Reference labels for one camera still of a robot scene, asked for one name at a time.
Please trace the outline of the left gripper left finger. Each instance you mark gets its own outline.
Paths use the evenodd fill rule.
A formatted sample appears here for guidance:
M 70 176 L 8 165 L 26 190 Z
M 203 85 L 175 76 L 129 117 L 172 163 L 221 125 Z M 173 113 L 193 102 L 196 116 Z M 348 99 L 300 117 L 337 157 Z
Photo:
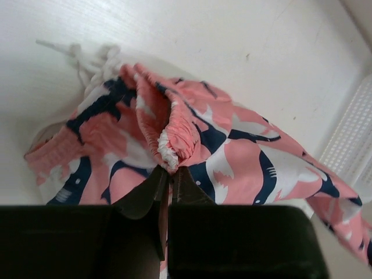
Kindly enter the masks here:
M 130 220 L 141 220 L 147 216 L 158 220 L 167 186 L 168 172 L 162 167 L 155 167 L 146 180 L 115 202 L 115 209 Z

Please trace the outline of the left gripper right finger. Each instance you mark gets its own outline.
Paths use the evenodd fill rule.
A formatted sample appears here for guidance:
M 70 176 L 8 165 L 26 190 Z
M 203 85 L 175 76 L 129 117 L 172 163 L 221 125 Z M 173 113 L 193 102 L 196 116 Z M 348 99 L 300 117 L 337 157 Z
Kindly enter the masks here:
M 196 184 L 187 167 L 179 168 L 171 178 L 172 205 L 214 205 L 212 199 Z

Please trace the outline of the pink shark print shorts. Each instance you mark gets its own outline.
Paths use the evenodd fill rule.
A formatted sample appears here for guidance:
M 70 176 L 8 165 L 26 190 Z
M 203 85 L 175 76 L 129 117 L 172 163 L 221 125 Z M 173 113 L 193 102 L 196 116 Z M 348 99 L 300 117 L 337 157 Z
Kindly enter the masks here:
M 359 195 L 263 116 L 204 82 L 164 78 L 142 65 L 104 68 L 57 132 L 25 160 L 51 205 L 112 204 L 156 166 L 189 168 L 224 205 L 305 199 L 338 241 L 371 263 L 371 226 Z

